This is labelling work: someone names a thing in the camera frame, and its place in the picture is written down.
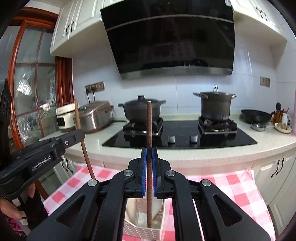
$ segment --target frying pan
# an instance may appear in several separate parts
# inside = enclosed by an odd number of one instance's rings
[[[249,124],[260,123],[266,125],[270,121],[273,114],[274,112],[269,114],[259,110],[242,110],[242,116]]]

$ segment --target black range hood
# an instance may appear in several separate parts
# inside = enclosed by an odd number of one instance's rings
[[[231,75],[227,0],[124,0],[101,9],[123,79],[152,74]]]

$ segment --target blue gripper pad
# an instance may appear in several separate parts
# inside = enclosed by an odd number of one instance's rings
[[[143,197],[146,193],[146,167],[147,167],[147,148],[145,148],[144,151],[144,157],[143,157],[143,173],[142,173],[142,194]]]
[[[151,149],[151,158],[152,158],[153,191],[154,191],[154,197],[156,197],[157,196],[157,177],[156,177],[155,156],[154,156],[153,148]]]

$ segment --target gas stove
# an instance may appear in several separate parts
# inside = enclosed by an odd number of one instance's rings
[[[206,149],[257,144],[231,120],[222,124],[205,121],[202,117],[199,120],[158,120],[152,125],[152,145],[158,149]],[[146,124],[129,123],[102,146],[142,148],[146,141]]]

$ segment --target wall socket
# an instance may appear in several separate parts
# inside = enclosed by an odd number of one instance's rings
[[[103,91],[105,90],[105,84],[104,84],[104,81],[102,82],[98,82],[98,83],[95,83],[95,84],[91,84],[91,85],[86,85],[85,86],[85,91],[91,93],[93,89],[95,92],[98,92],[98,91]]]
[[[270,78],[260,76],[260,85],[270,88]]]

